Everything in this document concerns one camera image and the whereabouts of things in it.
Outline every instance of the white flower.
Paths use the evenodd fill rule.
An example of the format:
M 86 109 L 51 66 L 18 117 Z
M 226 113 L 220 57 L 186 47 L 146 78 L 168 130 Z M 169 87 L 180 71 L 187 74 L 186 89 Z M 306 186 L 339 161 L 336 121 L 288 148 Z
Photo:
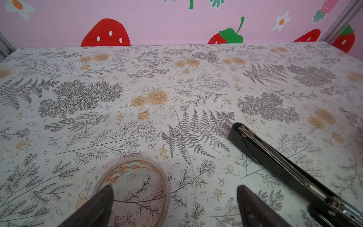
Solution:
M 284 27 L 284 24 L 286 24 L 287 22 L 290 21 L 290 18 L 287 17 L 289 15 L 289 11 L 290 10 L 286 11 L 286 13 L 283 16 L 278 16 L 276 18 L 277 23 L 276 23 L 275 27 L 273 27 L 272 30 L 278 29 L 279 32 L 282 30 L 282 28 Z
M 29 21 L 28 12 L 35 12 L 35 8 L 25 3 L 24 0 L 8 0 L 5 2 L 5 9 L 9 12 L 18 12 L 26 21 Z

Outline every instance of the orange flower center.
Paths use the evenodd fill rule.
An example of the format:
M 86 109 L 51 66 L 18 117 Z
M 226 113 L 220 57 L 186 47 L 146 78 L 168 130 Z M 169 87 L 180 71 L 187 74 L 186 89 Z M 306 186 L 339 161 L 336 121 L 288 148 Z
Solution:
M 13 5 L 17 9 L 23 9 L 24 8 L 23 5 L 19 1 L 17 1 L 17 0 L 13 0 Z

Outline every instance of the tape roll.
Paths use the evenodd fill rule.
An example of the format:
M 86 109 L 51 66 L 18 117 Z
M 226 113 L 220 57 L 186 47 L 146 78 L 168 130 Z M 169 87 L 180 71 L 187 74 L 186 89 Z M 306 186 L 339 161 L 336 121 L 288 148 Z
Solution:
M 162 227 L 169 209 L 170 185 L 158 164 L 144 158 L 120 161 L 102 175 L 92 196 L 105 185 L 114 191 L 108 226 Z

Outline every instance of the floral tablecloth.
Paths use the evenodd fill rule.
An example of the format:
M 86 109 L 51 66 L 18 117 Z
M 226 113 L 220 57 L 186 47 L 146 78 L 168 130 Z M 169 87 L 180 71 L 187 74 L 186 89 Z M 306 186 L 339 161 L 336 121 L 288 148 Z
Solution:
M 167 173 L 165 226 L 242 226 L 241 184 L 291 225 L 317 226 L 228 141 L 234 122 L 363 210 L 363 63 L 324 42 L 24 48 L 0 79 L 0 226 L 59 225 L 129 157 Z M 109 226 L 158 217 L 137 197 L 163 191 L 147 187 L 130 185 L 135 210 Z

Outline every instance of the green stem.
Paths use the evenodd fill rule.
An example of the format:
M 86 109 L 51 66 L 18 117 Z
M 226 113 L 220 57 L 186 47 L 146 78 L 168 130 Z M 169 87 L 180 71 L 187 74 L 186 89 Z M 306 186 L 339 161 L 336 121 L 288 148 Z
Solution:
M 238 29 L 238 31 L 236 32 L 236 34 L 238 34 L 238 32 L 240 31 L 240 29 L 242 28 L 243 22 L 245 21 L 245 17 L 241 17 L 241 24 L 240 24 L 240 28 Z

